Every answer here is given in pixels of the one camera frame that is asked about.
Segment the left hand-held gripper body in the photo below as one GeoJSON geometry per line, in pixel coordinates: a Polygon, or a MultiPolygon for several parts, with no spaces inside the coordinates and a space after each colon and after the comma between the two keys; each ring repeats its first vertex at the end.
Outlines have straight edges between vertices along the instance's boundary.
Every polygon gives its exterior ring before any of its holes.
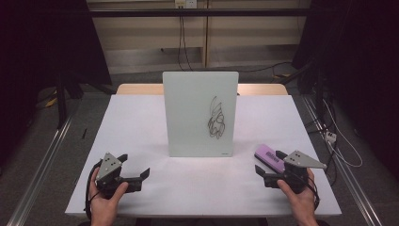
{"type": "Polygon", "coordinates": [[[122,183],[122,163],[111,153],[106,153],[96,176],[96,186],[106,199],[110,199],[122,183]]]}

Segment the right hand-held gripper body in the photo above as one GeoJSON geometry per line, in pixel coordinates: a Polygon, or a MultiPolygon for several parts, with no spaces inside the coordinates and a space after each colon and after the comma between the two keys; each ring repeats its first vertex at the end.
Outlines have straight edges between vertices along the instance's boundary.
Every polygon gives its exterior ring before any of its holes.
{"type": "Polygon", "coordinates": [[[323,170],[327,168],[326,164],[300,151],[294,151],[288,154],[283,158],[283,162],[285,167],[283,179],[295,194],[301,193],[309,184],[308,168],[323,170]]]}

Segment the purple whiteboard eraser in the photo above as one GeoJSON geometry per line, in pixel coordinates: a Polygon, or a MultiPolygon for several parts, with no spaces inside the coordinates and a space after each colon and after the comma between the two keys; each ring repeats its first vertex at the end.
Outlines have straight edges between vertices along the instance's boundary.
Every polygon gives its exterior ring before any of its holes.
{"type": "Polygon", "coordinates": [[[284,162],[276,156],[276,151],[267,145],[259,145],[255,150],[254,156],[275,173],[284,172],[284,162]]]}

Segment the glass whiteboard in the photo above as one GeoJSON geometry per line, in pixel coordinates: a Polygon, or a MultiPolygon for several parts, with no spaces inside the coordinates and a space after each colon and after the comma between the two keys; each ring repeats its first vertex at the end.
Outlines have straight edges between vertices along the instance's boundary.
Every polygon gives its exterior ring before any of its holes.
{"type": "Polygon", "coordinates": [[[230,157],[237,72],[164,72],[168,150],[173,157],[230,157]]]}

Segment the person's left hand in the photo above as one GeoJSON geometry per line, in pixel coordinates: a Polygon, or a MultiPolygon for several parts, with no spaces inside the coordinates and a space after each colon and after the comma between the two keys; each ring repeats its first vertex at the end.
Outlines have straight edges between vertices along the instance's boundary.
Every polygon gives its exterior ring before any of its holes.
{"type": "Polygon", "coordinates": [[[126,182],[120,184],[113,197],[108,200],[99,192],[95,184],[98,171],[98,168],[93,171],[89,185],[91,220],[94,218],[116,219],[119,201],[128,188],[128,184],[126,182]]]}

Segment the person's right hand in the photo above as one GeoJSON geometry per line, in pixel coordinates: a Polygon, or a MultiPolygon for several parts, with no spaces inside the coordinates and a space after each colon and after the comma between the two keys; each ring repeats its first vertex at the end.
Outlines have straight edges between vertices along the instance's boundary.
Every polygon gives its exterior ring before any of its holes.
{"type": "Polygon", "coordinates": [[[307,169],[309,174],[308,186],[299,194],[294,191],[283,181],[278,180],[278,185],[281,191],[287,197],[292,215],[297,223],[302,218],[315,218],[315,194],[314,194],[314,174],[310,169],[307,169]]]}

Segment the white table cover sheet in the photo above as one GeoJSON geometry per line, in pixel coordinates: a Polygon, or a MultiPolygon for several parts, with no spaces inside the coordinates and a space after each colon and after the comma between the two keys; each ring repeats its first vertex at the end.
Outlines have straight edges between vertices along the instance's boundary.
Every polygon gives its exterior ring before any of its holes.
{"type": "Polygon", "coordinates": [[[256,174],[258,145],[309,156],[316,152],[289,95],[244,96],[237,99],[234,150],[230,157],[172,157],[164,99],[160,95],[115,95],[88,155],[66,214],[82,217],[88,174],[104,157],[127,154],[122,176],[151,172],[139,192],[126,194],[119,205],[124,217],[256,218],[287,216],[284,194],[267,188],[256,174]]]}

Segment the wooden table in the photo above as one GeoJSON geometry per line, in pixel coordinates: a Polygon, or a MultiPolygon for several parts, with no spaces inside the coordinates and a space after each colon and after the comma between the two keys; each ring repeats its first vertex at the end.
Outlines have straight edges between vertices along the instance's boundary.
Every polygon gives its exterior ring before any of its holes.
{"type": "MultiPolygon", "coordinates": [[[[240,95],[287,95],[286,87],[281,84],[239,84],[240,95]]],[[[163,95],[162,84],[121,84],[118,95],[163,95]]]]}

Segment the black metal stand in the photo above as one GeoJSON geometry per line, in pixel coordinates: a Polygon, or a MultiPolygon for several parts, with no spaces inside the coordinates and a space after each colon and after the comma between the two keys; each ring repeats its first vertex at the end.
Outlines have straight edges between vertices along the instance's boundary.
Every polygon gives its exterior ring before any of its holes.
{"type": "Polygon", "coordinates": [[[81,99],[84,95],[78,76],[73,72],[61,72],[56,76],[56,99],[58,104],[58,126],[60,129],[67,120],[67,106],[65,92],[68,92],[72,99],[81,99]]]}
{"type": "Polygon", "coordinates": [[[306,63],[302,68],[295,73],[283,78],[279,81],[282,85],[287,85],[292,81],[296,81],[298,90],[301,94],[315,94],[315,114],[321,121],[324,117],[323,108],[323,75],[320,63],[317,60],[312,60],[306,63]]]}

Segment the yellow floor tape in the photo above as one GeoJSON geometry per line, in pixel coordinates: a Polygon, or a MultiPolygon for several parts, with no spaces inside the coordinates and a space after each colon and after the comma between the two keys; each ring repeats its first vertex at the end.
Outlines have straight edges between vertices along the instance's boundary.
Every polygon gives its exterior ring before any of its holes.
{"type": "Polygon", "coordinates": [[[57,91],[55,90],[49,97],[47,103],[45,104],[46,107],[51,107],[57,102],[57,91]]]}

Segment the black curtain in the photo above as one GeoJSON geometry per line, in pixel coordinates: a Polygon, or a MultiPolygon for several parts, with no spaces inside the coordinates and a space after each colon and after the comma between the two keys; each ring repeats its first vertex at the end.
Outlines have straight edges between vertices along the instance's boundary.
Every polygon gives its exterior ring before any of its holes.
{"type": "Polygon", "coordinates": [[[399,0],[311,0],[293,59],[327,84],[377,159],[399,180],[399,0]]]}
{"type": "Polygon", "coordinates": [[[40,90],[111,83],[87,0],[0,0],[0,168],[33,118],[40,90]]]}

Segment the black horizontal bar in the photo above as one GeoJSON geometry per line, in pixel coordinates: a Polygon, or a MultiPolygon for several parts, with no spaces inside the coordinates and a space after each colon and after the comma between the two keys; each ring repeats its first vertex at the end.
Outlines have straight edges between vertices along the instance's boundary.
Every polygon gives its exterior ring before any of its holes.
{"type": "Polygon", "coordinates": [[[229,16],[313,16],[316,10],[308,8],[272,8],[272,9],[94,9],[92,17],[229,17],[229,16]]]}

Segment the metal floor rail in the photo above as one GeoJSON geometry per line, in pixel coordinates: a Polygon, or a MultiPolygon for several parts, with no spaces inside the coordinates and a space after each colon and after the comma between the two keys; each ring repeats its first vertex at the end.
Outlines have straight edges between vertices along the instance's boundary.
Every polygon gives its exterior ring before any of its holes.
{"type": "Polygon", "coordinates": [[[11,215],[7,226],[24,226],[26,219],[38,197],[42,185],[53,165],[56,155],[67,135],[72,123],[72,116],[69,116],[56,130],[52,142],[47,149],[45,156],[40,162],[39,168],[36,170],[33,179],[29,183],[23,196],[20,198],[13,214],[11,215]]]}
{"type": "Polygon", "coordinates": [[[382,221],[380,220],[379,216],[377,215],[375,208],[373,207],[372,203],[370,202],[369,198],[367,197],[366,193],[360,186],[360,183],[356,179],[352,169],[359,168],[362,166],[363,160],[360,156],[358,150],[353,146],[353,144],[343,135],[342,131],[337,125],[337,122],[334,118],[334,114],[331,112],[330,107],[328,106],[327,102],[323,100],[323,108],[326,110],[326,116],[328,116],[332,122],[332,124],[337,129],[339,135],[341,135],[344,141],[353,149],[355,154],[358,156],[360,163],[358,165],[349,163],[341,153],[338,147],[334,147],[336,144],[329,143],[325,141],[325,132],[329,131],[327,126],[324,122],[317,118],[315,114],[315,103],[311,99],[311,97],[303,97],[303,102],[307,107],[313,124],[316,126],[318,133],[320,134],[321,138],[327,145],[327,150],[329,155],[332,159],[336,161],[337,171],[342,175],[342,178],[348,187],[350,194],[352,195],[356,205],[358,206],[360,213],[362,214],[363,218],[366,221],[368,226],[383,226],[382,221]]]}

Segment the wooden wall post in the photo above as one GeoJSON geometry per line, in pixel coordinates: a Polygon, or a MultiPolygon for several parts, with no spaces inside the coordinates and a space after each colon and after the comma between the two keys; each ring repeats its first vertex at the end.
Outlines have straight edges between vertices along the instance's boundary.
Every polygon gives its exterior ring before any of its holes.
{"type": "MultiPolygon", "coordinates": [[[[203,0],[203,9],[208,9],[209,0],[203,0]]],[[[207,68],[208,65],[208,17],[203,17],[203,45],[202,45],[202,66],[207,68]]]]}

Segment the white wall socket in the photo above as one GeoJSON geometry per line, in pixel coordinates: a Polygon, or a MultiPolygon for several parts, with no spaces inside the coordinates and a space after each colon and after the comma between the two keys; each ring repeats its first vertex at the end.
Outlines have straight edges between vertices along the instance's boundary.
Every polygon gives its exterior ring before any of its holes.
{"type": "Polygon", "coordinates": [[[197,0],[174,0],[175,8],[197,8],[197,0]]]}

